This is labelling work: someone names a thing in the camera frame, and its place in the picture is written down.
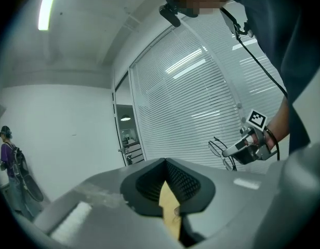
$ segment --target backpack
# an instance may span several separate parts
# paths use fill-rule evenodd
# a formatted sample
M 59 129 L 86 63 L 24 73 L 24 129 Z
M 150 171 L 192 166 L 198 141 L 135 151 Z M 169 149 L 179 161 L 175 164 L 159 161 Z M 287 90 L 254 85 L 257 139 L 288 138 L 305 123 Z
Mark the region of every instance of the backpack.
M 15 177 L 21 181 L 27 193 L 36 201 L 42 202 L 44 197 L 35 180 L 29 173 L 25 156 L 19 147 L 6 143 L 11 148 L 11 155 L 8 158 L 8 167 L 13 170 Z

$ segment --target ceiling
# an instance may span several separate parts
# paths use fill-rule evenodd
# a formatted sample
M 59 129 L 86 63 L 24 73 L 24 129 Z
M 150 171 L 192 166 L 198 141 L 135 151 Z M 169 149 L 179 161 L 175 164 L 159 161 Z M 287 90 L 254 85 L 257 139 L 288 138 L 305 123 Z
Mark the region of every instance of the ceiling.
M 104 75 L 104 87 L 110 87 L 116 55 L 163 0 L 54 0 L 49 31 L 37 29 L 41 2 L 29 0 L 7 31 L 5 70 L 20 77 L 8 86 L 46 83 L 54 74 L 59 83 L 62 73 L 66 83 L 68 72 L 76 72 Z

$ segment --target person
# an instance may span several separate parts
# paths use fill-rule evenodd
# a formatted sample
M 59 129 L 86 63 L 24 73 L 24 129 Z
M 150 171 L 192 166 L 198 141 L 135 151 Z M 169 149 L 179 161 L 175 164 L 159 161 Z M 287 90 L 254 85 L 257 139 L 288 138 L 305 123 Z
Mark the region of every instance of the person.
M 11 189 L 12 196 L 23 216 L 32 221 L 41 211 L 41 208 L 39 203 L 33 200 L 23 188 L 22 182 L 15 176 L 13 169 L 8 165 L 13 162 L 13 156 L 11 153 L 15 145 L 11 142 L 12 132 L 7 126 L 2 127 L 0 131 L 0 138 L 3 141 L 1 146 L 1 161 L 6 163 L 9 187 Z
M 172 7 L 198 15 L 201 9 L 221 8 L 230 0 L 166 1 Z M 292 153 L 310 142 L 293 103 L 320 66 L 320 33 L 317 30 L 318 18 L 315 16 L 316 11 L 320 10 L 320 0 L 234 1 L 245 7 L 251 31 L 286 87 L 288 98 L 283 98 L 268 128 L 277 141 L 290 134 L 289 153 Z M 272 149 L 274 143 L 268 134 L 266 140 Z

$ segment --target glasses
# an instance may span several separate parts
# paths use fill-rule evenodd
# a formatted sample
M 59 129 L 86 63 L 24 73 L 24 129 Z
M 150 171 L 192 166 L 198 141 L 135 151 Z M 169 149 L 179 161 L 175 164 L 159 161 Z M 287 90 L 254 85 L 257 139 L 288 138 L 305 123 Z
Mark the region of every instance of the glasses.
M 229 171 L 237 171 L 236 164 L 235 164 L 235 161 L 234 161 L 233 157 L 228 157 L 230 162 L 231 162 L 231 164 L 232 164 L 232 166 L 230 167 L 230 165 L 226 161 L 226 158 L 224 158 L 223 155 L 222 155 L 222 152 L 224 151 L 224 149 L 222 149 L 219 144 L 221 144 L 226 149 L 227 149 L 227 146 L 220 139 L 216 138 L 215 136 L 214 136 L 214 139 L 215 139 L 215 142 L 213 142 L 211 140 L 208 142 L 208 147 L 210 148 L 212 153 L 215 156 L 217 156 L 218 158 L 222 159 L 222 163 L 226 167 L 227 170 L 229 170 Z

